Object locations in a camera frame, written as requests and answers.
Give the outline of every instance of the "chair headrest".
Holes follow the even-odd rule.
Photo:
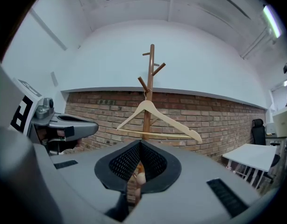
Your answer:
[[[264,124],[263,120],[261,119],[254,119],[252,122],[254,124],[254,128],[261,127]]]

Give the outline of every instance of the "white table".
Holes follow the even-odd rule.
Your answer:
[[[276,146],[243,144],[241,147],[234,149],[233,151],[228,152],[222,156],[229,160],[228,167],[231,167],[232,161],[250,167],[247,174],[245,174],[245,171],[243,173],[238,172],[239,165],[235,168],[236,173],[239,173],[245,177],[244,180],[247,180],[248,176],[251,174],[251,170],[254,168],[255,171],[252,176],[251,185],[255,181],[258,171],[263,171],[256,185],[257,188],[260,184],[264,172],[269,171],[274,159],[275,152]]]

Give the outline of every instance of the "chair backrest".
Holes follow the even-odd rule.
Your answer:
[[[263,126],[263,120],[254,119],[252,123],[253,128],[251,128],[251,133],[254,138],[254,143],[257,145],[266,145],[265,127]]]

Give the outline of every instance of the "brick wall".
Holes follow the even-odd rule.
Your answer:
[[[95,135],[82,140],[82,146],[67,153],[89,151],[115,145],[119,142],[131,142],[141,136],[136,133],[117,131],[116,128],[128,118],[144,100],[142,92],[76,92],[69,95],[66,113],[92,119],[99,124]],[[253,119],[265,120],[265,110],[227,100],[201,96],[153,93],[153,103],[163,114],[197,131],[203,143],[195,140],[182,140],[153,136],[151,140],[166,145],[194,151],[215,161],[222,161],[222,154],[234,148],[252,142],[251,125]],[[142,131],[144,113],[133,119],[124,129]],[[158,120],[150,128],[154,133],[180,133]],[[134,204],[136,181],[132,177],[128,182],[127,199]]]

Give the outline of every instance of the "fluorescent light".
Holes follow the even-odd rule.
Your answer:
[[[273,31],[274,31],[274,34],[275,34],[276,38],[278,38],[278,37],[280,36],[280,30],[279,30],[279,27],[278,27],[278,25],[277,25],[277,23],[276,23],[276,21],[275,21],[273,15],[272,15],[270,9],[269,9],[269,7],[268,7],[268,6],[265,6],[265,8],[264,8],[263,11],[264,11],[264,13],[265,13],[267,19],[269,20],[270,25],[271,25],[272,28],[273,28]]]

